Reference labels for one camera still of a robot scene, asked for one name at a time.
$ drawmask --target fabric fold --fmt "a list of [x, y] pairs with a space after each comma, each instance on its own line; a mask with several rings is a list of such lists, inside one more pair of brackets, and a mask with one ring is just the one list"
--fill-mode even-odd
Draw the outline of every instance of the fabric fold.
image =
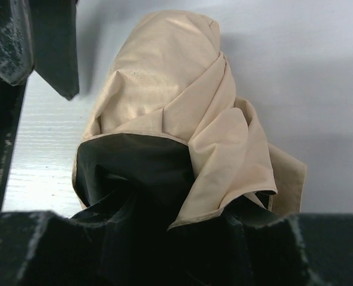
[[305, 165], [269, 145], [253, 106], [237, 97], [218, 23], [207, 16], [161, 11], [134, 28], [80, 146], [117, 133], [163, 134], [188, 146], [195, 181], [170, 228], [219, 216], [242, 195], [260, 204], [260, 191], [278, 194], [272, 210], [299, 211]]

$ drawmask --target cream cloth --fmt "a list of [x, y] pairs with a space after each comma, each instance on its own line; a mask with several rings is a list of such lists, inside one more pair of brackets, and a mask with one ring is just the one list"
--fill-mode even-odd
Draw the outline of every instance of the cream cloth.
[[196, 181], [170, 227], [219, 216], [244, 194], [259, 203], [257, 191], [279, 192], [271, 209], [281, 215], [299, 211], [305, 165], [269, 147], [253, 106], [236, 97], [218, 23], [207, 16], [161, 11], [134, 28], [83, 140], [113, 133], [163, 136], [189, 147]]

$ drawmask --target white wooden surface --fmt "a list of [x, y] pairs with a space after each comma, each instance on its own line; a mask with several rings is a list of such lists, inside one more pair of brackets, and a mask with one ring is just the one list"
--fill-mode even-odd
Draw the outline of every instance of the white wooden surface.
[[308, 165], [302, 210], [353, 212], [353, 0], [81, 0], [81, 93], [67, 102], [31, 75], [4, 210], [80, 210], [70, 175], [90, 109], [140, 17], [163, 9], [220, 23], [238, 94], [269, 141]]

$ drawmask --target white surface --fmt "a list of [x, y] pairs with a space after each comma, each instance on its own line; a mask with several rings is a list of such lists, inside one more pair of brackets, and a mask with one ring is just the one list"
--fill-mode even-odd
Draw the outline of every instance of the white surface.
[[308, 165], [302, 210], [353, 212], [353, 0], [81, 0], [81, 93], [67, 102], [31, 76], [4, 210], [80, 210], [70, 175], [90, 109], [135, 24], [163, 9], [220, 23], [238, 95], [269, 141]]

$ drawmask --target crumpled fabric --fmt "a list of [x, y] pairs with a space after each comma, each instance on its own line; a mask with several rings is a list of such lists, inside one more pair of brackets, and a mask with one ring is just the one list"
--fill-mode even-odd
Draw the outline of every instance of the crumpled fabric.
[[141, 19], [108, 72], [82, 140], [115, 133], [188, 146], [195, 183], [171, 228], [219, 216], [241, 195], [261, 204], [260, 191], [274, 195], [271, 211], [299, 211], [306, 166], [268, 144], [254, 107], [237, 96], [218, 23], [207, 16], [160, 11]]

